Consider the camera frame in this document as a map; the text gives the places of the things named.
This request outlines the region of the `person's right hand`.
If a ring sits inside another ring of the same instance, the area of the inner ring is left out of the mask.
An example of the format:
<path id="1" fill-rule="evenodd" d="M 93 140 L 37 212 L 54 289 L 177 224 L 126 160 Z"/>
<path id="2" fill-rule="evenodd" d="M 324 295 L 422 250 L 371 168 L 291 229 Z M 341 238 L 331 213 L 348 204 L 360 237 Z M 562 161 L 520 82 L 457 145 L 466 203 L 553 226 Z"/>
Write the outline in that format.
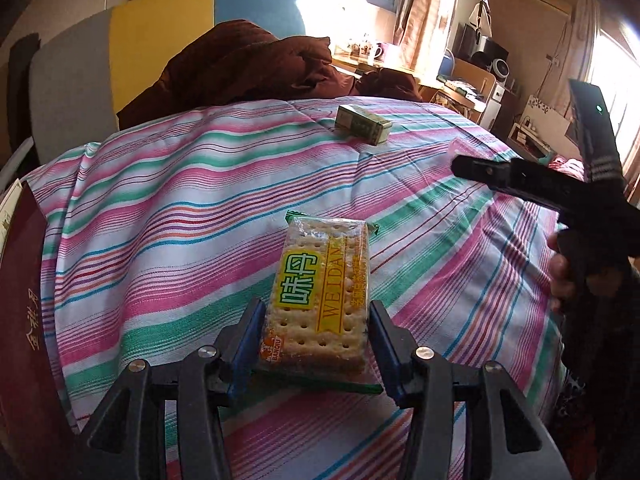
<path id="1" fill-rule="evenodd" d="M 617 268 L 606 266 L 599 273 L 572 280 L 573 268 L 568 259 L 560 252 L 559 235 L 555 232 L 548 237 L 547 245 L 554 252 L 549 263 L 551 276 L 552 310 L 557 314 L 570 312 L 570 304 L 585 290 L 588 296 L 613 298 L 622 286 L 625 273 Z"/>

